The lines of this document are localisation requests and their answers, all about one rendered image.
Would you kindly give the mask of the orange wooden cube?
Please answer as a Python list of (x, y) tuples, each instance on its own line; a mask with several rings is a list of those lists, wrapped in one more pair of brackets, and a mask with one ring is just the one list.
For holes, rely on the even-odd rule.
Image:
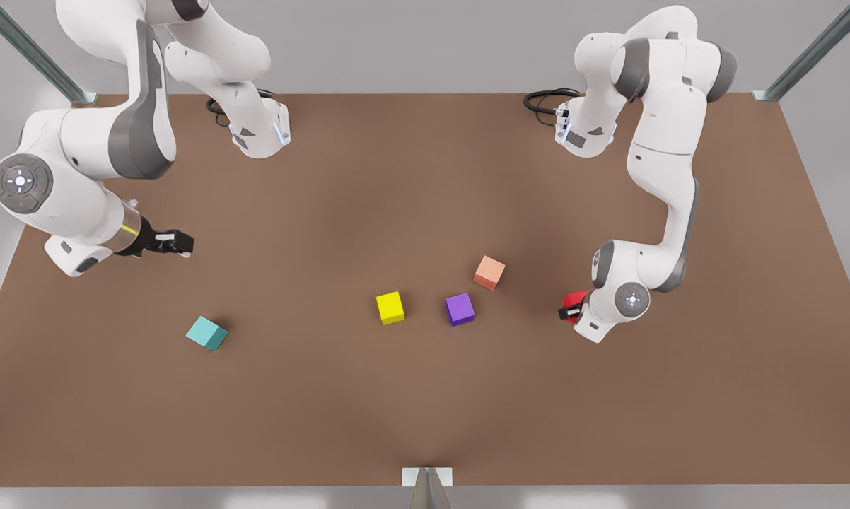
[(506, 265), (491, 257), (483, 257), (479, 267), (475, 271), (474, 283), (479, 284), (490, 291), (496, 290), (496, 286), (505, 271)]

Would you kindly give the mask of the silver frame post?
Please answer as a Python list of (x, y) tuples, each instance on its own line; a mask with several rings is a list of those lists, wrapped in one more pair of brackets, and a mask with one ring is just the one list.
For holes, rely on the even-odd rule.
[(98, 94), (83, 91), (0, 6), (0, 35), (74, 105), (92, 105)]
[(756, 101), (783, 99), (849, 33), (850, 2), (767, 89), (752, 91), (752, 97)]
[(453, 486), (451, 467), (403, 467), (402, 486), (413, 489), (411, 509), (452, 509), (445, 490)]

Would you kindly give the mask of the red wooden cube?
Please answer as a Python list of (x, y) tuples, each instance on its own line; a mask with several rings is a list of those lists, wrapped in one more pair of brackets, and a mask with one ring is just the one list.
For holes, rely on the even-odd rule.
[[(592, 293), (592, 291), (584, 291), (584, 292), (576, 292), (576, 293), (567, 294), (567, 296), (565, 296), (564, 299), (563, 299), (563, 307), (561, 307), (561, 308), (568, 307), (568, 306), (573, 305), (573, 304), (581, 304), (581, 307), (583, 307), (583, 304), (586, 301), (586, 298), (591, 293)], [(579, 321), (567, 321), (567, 322), (577, 323)]]

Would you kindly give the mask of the teal wooden cube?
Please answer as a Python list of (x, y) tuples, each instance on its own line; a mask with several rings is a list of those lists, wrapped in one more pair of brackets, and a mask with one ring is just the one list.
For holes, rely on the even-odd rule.
[(199, 316), (190, 326), (189, 331), (185, 333), (186, 338), (190, 341), (210, 351), (217, 351), (227, 335), (227, 329), (205, 318), (205, 316)]

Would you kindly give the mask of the yellow wooden cube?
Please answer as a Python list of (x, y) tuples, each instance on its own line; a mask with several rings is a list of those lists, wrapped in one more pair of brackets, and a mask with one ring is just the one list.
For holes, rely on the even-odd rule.
[(400, 292), (380, 294), (375, 298), (380, 321), (383, 325), (405, 320)]

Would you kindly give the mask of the purple wooden cube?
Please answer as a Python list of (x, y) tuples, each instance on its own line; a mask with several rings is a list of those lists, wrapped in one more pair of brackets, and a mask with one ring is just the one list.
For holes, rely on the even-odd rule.
[(468, 293), (447, 297), (445, 307), (452, 327), (474, 321), (475, 310)]

